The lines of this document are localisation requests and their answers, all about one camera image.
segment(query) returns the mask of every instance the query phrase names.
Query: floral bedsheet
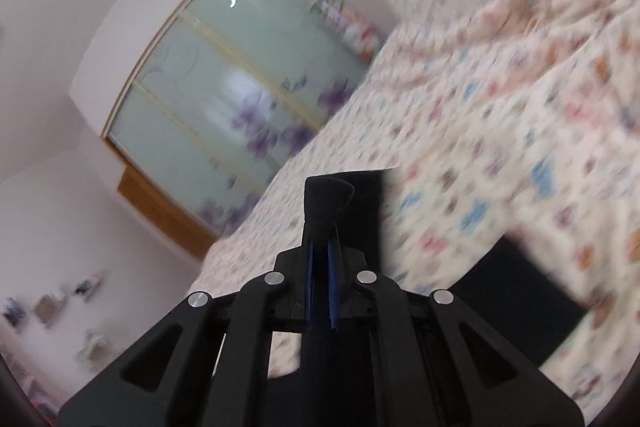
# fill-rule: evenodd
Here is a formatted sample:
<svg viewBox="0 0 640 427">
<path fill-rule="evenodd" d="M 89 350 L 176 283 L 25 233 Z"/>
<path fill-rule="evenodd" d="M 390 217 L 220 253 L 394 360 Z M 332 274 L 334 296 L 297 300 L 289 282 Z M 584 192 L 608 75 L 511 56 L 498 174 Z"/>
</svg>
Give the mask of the floral bedsheet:
<svg viewBox="0 0 640 427">
<path fill-rule="evenodd" d="M 193 289 L 237 291 L 298 245 L 308 176 L 397 167 L 386 274 L 429 293 L 521 238 L 590 308 L 542 367 L 590 421 L 640 350 L 638 71 L 640 0 L 495 0 L 449 30 L 401 25 Z M 296 364 L 275 336 L 272 374 Z"/>
</svg>

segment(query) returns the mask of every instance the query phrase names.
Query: metal screw head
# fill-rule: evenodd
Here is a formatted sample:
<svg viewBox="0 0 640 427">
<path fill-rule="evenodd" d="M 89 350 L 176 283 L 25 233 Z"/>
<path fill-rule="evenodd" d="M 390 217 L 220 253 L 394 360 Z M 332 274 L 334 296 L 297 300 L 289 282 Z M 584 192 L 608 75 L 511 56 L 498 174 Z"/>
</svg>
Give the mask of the metal screw head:
<svg viewBox="0 0 640 427">
<path fill-rule="evenodd" d="M 438 304 L 451 304 L 453 302 L 453 293 L 451 293 L 449 290 L 437 290 L 433 294 L 433 300 Z"/>
<path fill-rule="evenodd" d="M 204 292 L 192 293 L 191 295 L 189 295 L 187 302 L 192 308 L 199 308 L 200 306 L 204 306 L 207 302 L 209 302 L 209 296 Z"/>
<path fill-rule="evenodd" d="M 358 272 L 356 279 L 363 284 L 371 284 L 378 280 L 378 276 L 371 270 L 362 270 Z"/>
<path fill-rule="evenodd" d="M 271 286 L 284 282 L 284 275 L 280 272 L 269 272 L 264 276 L 264 281 Z"/>
</svg>

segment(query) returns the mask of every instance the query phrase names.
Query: purple flower pattern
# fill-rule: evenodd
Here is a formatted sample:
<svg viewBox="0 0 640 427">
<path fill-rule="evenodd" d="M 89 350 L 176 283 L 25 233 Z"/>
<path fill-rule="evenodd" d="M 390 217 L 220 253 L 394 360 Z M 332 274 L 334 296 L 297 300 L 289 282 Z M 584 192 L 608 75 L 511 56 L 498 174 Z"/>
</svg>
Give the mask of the purple flower pattern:
<svg viewBox="0 0 640 427">
<path fill-rule="evenodd" d="M 264 128 L 258 132 L 249 143 L 246 145 L 246 149 L 255 155 L 256 158 L 264 159 L 269 152 L 278 142 L 278 136 L 268 128 Z"/>
<path fill-rule="evenodd" d="M 260 196 L 249 192 L 241 206 L 231 206 L 226 210 L 214 200 L 208 199 L 197 212 L 198 217 L 207 223 L 220 235 L 234 233 L 244 220 L 249 216 L 255 205 L 260 201 Z"/>
<path fill-rule="evenodd" d="M 244 129 L 248 137 L 257 135 L 267 122 L 264 102 L 274 108 L 274 100 L 268 100 L 268 95 L 262 91 L 249 94 L 242 100 L 242 107 L 238 115 L 231 121 L 232 129 Z"/>
<path fill-rule="evenodd" d="M 322 107 L 329 118 L 333 117 L 340 108 L 351 98 L 354 89 L 350 89 L 347 79 L 334 80 L 334 85 L 318 97 L 318 105 Z"/>
<path fill-rule="evenodd" d="M 295 156 L 302 151 L 315 136 L 314 132 L 304 124 L 293 124 L 287 127 L 280 139 L 289 146 L 290 155 Z"/>
<path fill-rule="evenodd" d="M 293 83 L 293 85 L 291 85 L 291 81 L 288 78 L 285 78 L 282 83 L 282 89 L 284 89 L 287 92 L 296 92 L 297 90 L 300 90 L 305 86 L 306 86 L 306 74 L 303 74 L 299 80 Z"/>
</svg>

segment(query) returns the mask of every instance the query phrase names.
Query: black bracket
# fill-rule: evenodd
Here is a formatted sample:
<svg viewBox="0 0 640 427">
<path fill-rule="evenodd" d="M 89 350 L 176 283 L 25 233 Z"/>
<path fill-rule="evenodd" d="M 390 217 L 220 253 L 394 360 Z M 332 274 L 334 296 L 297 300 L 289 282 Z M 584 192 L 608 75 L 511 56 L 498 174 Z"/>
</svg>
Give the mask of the black bracket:
<svg viewBox="0 0 640 427">
<path fill-rule="evenodd" d="M 271 335 L 289 331 L 302 334 L 287 402 L 297 425 L 584 427 L 578 406 L 449 291 L 405 292 L 340 246 L 345 185 L 310 178 L 300 247 L 238 293 L 191 294 L 65 404 L 58 425 L 266 425 Z M 313 194 L 331 204 L 311 206 Z M 362 356 L 340 357 L 347 345 Z"/>
</svg>

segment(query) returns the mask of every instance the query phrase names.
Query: frosted glass door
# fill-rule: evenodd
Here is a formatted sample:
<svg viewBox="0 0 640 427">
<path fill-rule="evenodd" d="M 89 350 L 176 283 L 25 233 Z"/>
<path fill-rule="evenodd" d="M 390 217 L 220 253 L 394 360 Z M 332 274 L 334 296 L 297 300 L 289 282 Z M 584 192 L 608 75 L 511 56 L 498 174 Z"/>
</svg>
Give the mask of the frosted glass door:
<svg viewBox="0 0 640 427">
<path fill-rule="evenodd" d="M 310 0 L 193 0 L 133 79 L 109 131 L 169 198 L 232 233 L 367 64 Z"/>
</svg>

